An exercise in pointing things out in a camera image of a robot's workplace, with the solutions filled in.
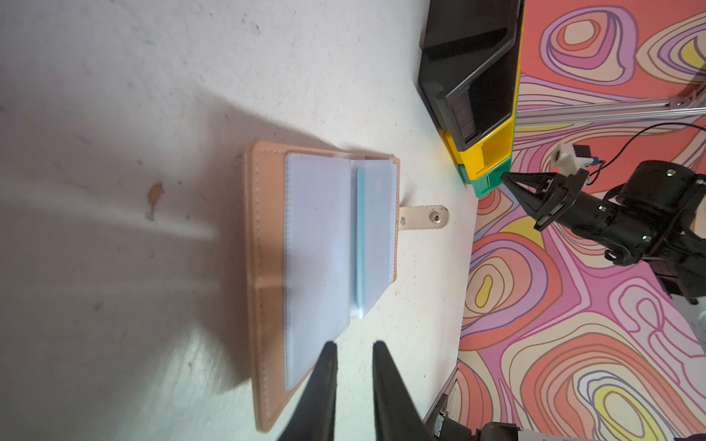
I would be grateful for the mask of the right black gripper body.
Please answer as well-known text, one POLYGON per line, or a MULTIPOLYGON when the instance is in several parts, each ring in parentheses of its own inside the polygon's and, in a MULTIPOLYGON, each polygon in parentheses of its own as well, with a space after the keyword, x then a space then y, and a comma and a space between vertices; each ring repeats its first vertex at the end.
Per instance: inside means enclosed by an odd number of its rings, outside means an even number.
POLYGON ((649 220, 584 192, 557 222, 576 236, 604 246, 606 259, 615 266, 639 263, 657 235, 649 220))

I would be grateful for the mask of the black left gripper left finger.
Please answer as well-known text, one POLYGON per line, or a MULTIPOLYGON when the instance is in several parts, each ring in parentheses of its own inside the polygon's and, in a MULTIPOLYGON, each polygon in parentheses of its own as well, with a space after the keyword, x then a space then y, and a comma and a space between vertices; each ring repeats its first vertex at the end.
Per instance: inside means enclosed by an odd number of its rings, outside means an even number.
POLYGON ((333 440, 336 422, 338 347, 326 342, 290 422, 279 440, 333 440))

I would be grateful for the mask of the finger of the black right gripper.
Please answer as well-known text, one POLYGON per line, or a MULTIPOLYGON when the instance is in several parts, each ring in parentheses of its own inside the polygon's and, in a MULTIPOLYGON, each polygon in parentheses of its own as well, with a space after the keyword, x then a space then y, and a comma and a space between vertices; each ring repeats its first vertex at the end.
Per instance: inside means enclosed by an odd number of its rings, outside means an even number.
POLYGON ((580 182, 551 184, 546 191, 542 206, 536 212, 534 229, 542 232, 550 224, 557 221, 577 202, 584 185, 580 182))
POLYGON ((502 183, 512 193, 527 215, 536 215, 542 206, 546 191, 550 185, 569 183, 582 183, 588 180, 588 170, 579 170, 575 175, 562 175, 559 173, 504 173, 502 183))

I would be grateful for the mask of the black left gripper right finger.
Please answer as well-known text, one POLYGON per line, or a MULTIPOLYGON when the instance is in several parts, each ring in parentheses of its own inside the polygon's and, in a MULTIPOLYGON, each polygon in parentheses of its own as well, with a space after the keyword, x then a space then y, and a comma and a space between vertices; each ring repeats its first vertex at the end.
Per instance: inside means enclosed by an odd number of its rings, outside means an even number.
POLYGON ((383 341, 372 348, 374 422, 377 440, 432 440, 383 341))

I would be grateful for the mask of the tan leather card holder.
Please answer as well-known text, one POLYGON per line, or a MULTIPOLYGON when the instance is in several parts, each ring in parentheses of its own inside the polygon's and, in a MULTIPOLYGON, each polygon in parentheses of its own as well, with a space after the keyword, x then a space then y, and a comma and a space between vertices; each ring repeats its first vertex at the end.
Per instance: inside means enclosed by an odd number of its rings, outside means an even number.
POLYGON ((404 207, 392 155, 259 141, 246 152, 246 283, 257 429, 267 433, 325 343, 397 276, 398 236, 443 228, 441 205, 404 207))

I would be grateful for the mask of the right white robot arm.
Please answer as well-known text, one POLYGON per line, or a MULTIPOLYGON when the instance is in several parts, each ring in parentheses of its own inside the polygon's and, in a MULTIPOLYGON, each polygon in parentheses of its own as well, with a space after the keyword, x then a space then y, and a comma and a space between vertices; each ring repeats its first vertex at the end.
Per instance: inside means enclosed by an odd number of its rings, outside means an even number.
POLYGON ((543 231, 553 223, 605 247, 615 266, 649 264, 663 291, 691 305, 705 295, 705 241, 691 229, 705 197, 705 177, 665 161, 643 161, 627 182, 597 198, 583 188, 588 170, 573 175, 501 176, 543 231))

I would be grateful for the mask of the green plastic storage bin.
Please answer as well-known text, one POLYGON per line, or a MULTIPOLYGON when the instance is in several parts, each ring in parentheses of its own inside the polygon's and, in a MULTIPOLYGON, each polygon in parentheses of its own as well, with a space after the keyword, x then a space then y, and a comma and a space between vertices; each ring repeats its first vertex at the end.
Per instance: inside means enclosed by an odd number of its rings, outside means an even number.
POLYGON ((507 158, 506 161, 476 180, 469 178, 464 165, 456 165, 456 167, 461 177, 461 181, 463 181, 465 185, 470 185, 473 188, 474 194, 477 198, 483 198, 502 184, 501 176, 504 173, 510 172, 511 159, 507 158))

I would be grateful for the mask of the yellow plastic storage bin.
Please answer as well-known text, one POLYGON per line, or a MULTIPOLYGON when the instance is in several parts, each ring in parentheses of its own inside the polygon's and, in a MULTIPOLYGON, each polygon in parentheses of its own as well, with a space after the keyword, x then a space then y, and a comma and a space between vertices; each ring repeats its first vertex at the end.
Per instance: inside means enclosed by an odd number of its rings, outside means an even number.
POLYGON ((480 79, 470 88, 470 104, 461 110, 471 134, 455 141, 448 130, 441 132, 454 165, 464 165, 476 180, 512 157, 520 74, 514 86, 500 86, 498 76, 480 79))

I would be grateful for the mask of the black plastic storage bin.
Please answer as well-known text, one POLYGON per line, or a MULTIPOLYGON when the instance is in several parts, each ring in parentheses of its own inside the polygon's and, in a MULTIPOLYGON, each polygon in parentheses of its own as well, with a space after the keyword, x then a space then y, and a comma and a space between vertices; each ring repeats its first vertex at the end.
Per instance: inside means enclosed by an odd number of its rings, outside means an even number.
POLYGON ((429 5, 418 83, 435 123, 460 152, 516 108, 524 8, 520 0, 429 5))

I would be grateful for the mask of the aluminium frame post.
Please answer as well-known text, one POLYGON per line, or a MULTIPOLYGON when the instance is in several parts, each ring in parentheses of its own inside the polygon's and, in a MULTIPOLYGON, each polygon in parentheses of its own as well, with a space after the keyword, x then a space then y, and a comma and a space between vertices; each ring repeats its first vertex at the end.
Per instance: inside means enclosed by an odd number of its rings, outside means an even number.
POLYGON ((516 124, 538 127, 552 124, 573 124, 617 121, 671 121, 705 115, 705 84, 702 83, 684 97, 638 99, 629 102, 586 104, 547 110, 519 110, 516 124))

